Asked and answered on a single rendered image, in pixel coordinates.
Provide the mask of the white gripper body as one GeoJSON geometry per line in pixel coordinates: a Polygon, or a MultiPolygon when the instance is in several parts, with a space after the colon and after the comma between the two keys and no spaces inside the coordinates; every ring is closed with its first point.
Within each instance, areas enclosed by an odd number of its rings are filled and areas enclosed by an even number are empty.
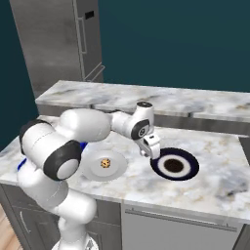
{"type": "Polygon", "coordinates": [[[140,142],[141,155],[156,159],[160,156],[160,139],[156,134],[146,135],[140,142]]]}

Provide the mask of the dark brown round dessert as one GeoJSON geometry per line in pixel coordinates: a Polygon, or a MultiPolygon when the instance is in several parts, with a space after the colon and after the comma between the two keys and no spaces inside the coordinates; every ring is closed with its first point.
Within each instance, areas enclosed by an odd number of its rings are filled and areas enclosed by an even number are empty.
{"type": "Polygon", "coordinates": [[[184,169],[184,164],[178,159],[168,159],[164,162],[164,168],[172,173],[179,173],[184,169]]]}

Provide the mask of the blue tray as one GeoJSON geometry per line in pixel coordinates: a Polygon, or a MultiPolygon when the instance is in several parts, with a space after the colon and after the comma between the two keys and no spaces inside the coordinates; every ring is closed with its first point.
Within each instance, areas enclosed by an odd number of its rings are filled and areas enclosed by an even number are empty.
{"type": "MultiPolygon", "coordinates": [[[[83,143],[80,143],[80,146],[81,146],[81,150],[83,151],[84,150],[84,148],[87,146],[87,144],[88,143],[85,143],[85,142],[83,142],[83,143]]],[[[20,168],[22,167],[22,165],[26,162],[26,158],[18,165],[18,171],[20,170],[20,168]]]]}

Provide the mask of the blue and white plate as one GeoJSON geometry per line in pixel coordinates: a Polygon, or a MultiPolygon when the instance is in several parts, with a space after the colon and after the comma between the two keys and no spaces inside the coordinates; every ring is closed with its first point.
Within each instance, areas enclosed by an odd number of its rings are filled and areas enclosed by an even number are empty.
{"type": "Polygon", "coordinates": [[[192,179],[199,171],[197,159],[189,152],[175,147],[164,147],[160,150],[160,156],[150,160],[152,170],[160,177],[171,181],[187,181],[192,179]],[[184,164],[184,169],[179,173],[172,173],[164,168],[164,162],[168,159],[178,159],[184,164]]]}

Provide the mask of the silver dishwasher door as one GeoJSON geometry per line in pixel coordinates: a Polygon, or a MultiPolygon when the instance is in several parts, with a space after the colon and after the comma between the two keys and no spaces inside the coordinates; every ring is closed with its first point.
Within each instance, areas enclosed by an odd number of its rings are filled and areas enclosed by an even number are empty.
{"type": "Polygon", "coordinates": [[[243,224],[122,204],[121,227],[123,250],[232,250],[243,224]],[[237,228],[237,232],[130,215],[125,213],[125,209],[234,227],[237,228]]]}

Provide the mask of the grey cupboard door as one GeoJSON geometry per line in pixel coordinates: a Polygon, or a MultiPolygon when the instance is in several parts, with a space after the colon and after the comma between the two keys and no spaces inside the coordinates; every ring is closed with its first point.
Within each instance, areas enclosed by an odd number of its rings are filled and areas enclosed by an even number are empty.
{"type": "MultiPolygon", "coordinates": [[[[0,203],[23,250],[51,250],[59,241],[59,217],[43,210],[19,187],[0,184],[0,203]],[[23,227],[20,211],[31,233],[23,227]]],[[[122,250],[120,204],[98,200],[97,214],[86,229],[100,250],[122,250]]]]}

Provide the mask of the stainless steel fridge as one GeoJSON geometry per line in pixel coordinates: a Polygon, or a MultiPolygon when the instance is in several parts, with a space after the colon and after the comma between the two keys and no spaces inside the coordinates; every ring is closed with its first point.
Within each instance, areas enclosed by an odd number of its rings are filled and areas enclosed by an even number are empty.
{"type": "Polygon", "coordinates": [[[36,97],[60,80],[103,80],[98,0],[9,1],[36,97]]]}

